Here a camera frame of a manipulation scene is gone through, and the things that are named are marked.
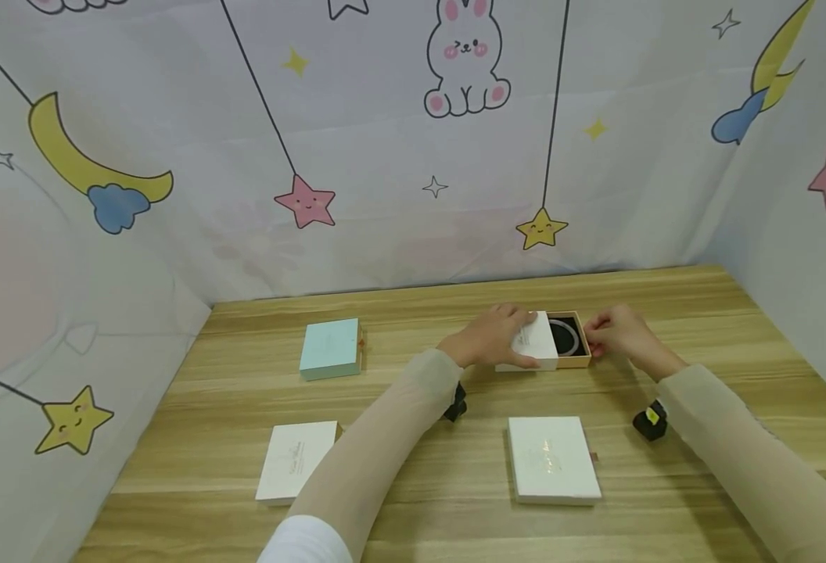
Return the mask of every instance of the light blue box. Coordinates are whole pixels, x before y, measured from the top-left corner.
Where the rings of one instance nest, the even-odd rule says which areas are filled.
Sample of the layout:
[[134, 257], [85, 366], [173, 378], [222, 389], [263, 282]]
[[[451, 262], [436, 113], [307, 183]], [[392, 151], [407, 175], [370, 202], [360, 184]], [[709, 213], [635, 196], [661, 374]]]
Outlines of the light blue box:
[[300, 352], [300, 374], [307, 381], [360, 373], [359, 319], [307, 325]]

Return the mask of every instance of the cartoon bunny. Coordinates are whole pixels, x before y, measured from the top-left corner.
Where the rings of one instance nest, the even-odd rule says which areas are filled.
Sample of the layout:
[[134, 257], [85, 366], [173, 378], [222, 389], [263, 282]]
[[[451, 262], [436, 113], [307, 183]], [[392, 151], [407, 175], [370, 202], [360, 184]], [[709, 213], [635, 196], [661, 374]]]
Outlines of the cartoon bunny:
[[478, 113], [509, 99], [509, 81], [494, 73], [502, 41], [493, 7], [494, 0], [438, 0], [438, 25], [429, 36], [429, 67], [441, 82], [426, 93], [431, 117]]

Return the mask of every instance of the hand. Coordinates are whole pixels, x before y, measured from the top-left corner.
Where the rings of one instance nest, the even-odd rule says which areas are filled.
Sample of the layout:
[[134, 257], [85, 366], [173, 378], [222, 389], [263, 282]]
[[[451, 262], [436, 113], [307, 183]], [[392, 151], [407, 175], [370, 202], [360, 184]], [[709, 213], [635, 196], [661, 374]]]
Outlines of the hand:
[[519, 330], [535, 321], [537, 314], [512, 303], [498, 304], [480, 314], [464, 330], [451, 334], [437, 349], [461, 368], [473, 364], [512, 364], [523, 369], [539, 367], [535, 357], [517, 354], [510, 348]]
[[584, 328], [592, 356], [619, 352], [655, 381], [675, 375], [688, 366], [660, 342], [645, 319], [626, 304], [602, 310], [586, 322]]

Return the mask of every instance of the box lid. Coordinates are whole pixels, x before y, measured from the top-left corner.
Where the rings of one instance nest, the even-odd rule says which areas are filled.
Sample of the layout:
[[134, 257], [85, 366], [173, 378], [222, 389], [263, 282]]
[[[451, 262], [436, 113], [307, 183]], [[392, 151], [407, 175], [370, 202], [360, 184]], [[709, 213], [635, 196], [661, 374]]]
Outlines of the box lid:
[[[539, 310], [536, 320], [526, 325], [510, 343], [513, 351], [526, 356], [535, 357], [544, 371], [553, 371], [557, 368], [557, 347], [554, 344], [554, 334], [551, 333], [551, 324], [548, 321], [548, 312]], [[508, 364], [501, 364], [497, 371], [530, 371]]]
[[318, 322], [307, 325], [300, 352], [300, 371], [355, 364], [359, 319]]
[[601, 498], [578, 416], [510, 418], [508, 430], [517, 497], [563, 504]]
[[337, 421], [307, 422], [272, 428], [257, 487], [257, 500], [290, 504], [322, 458], [335, 444]]

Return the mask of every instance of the yellow crescent moon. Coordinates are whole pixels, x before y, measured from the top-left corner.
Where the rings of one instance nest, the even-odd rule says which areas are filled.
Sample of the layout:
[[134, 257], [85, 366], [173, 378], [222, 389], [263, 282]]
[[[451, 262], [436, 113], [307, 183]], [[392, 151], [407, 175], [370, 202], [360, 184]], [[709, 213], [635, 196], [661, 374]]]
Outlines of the yellow crescent moon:
[[804, 20], [806, 20], [815, 1], [805, 0], [804, 4], [795, 10], [782, 24], [779, 31], [776, 31], [773, 39], [770, 39], [767, 47], [760, 54], [760, 59], [757, 60], [751, 77], [751, 90], [756, 94], [764, 88], [769, 88], [767, 95], [763, 97], [763, 107], [760, 110], [762, 112], [775, 106], [776, 102], [782, 99], [788, 85], [792, 83], [798, 69], [802, 67], [804, 61], [799, 62], [798, 66], [795, 66], [790, 72], [779, 73], [782, 63], [785, 63], [788, 58], [788, 52], [792, 50], [792, 46], [802, 30]]
[[156, 203], [172, 191], [171, 171], [160, 176], [132, 176], [105, 167], [82, 153], [69, 138], [59, 118], [56, 92], [47, 94], [32, 106], [28, 113], [28, 128], [53, 170], [82, 194], [87, 195], [92, 185], [118, 184], [139, 191], [147, 201]]

